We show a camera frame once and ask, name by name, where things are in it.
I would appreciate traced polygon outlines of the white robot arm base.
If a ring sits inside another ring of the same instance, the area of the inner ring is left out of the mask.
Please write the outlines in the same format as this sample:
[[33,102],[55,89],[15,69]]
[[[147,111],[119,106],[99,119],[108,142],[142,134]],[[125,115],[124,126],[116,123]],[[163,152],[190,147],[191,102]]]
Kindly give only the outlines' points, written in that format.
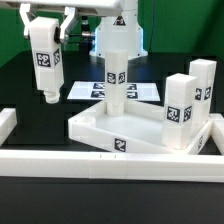
[[95,29],[91,59],[104,60],[108,50],[126,50],[129,60],[148,55],[143,48],[143,29],[138,23],[138,0],[125,0],[124,10],[119,16],[103,17]]

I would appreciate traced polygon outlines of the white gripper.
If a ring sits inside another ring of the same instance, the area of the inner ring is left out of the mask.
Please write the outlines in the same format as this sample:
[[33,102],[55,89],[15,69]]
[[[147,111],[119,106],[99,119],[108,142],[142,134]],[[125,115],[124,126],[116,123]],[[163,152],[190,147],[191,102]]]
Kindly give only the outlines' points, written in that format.
[[30,38],[29,24],[35,19],[36,12],[64,12],[65,19],[55,29],[54,41],[66,44],[69,33],[78,23],[78,14],[118,16],[124,11],[124,0],[0,0],[0,8],[19,9],[26,39]]

